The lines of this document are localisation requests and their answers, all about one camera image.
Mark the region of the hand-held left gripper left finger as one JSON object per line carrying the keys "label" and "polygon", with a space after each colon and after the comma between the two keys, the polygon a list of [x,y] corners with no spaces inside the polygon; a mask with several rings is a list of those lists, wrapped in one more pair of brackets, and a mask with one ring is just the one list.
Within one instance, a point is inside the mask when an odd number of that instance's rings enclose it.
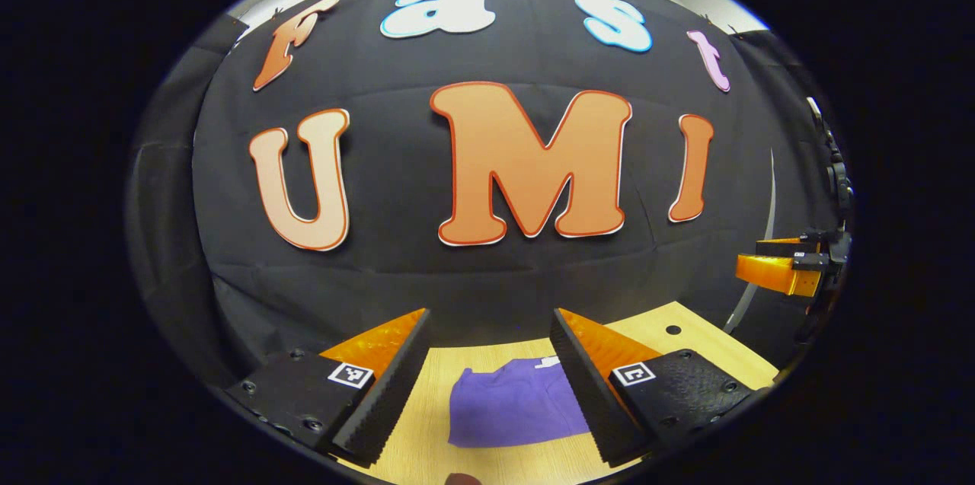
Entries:
{"label": "hand-held left gripper left finger", "polygon": [[276,353],[226,394],[306,449],[369,467],[393,432],[430,348],[419,308],[332,347]]}

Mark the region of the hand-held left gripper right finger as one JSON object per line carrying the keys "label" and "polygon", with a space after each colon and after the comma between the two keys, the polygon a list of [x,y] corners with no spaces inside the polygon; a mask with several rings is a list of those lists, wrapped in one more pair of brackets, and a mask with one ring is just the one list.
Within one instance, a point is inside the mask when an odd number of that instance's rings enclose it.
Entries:
{"label": "hand-held left gripper right finger", "polygon": [[770,388],[770,366],[687,308],[599,324],[558,308],[550,340],[610,467],[686,449]]}

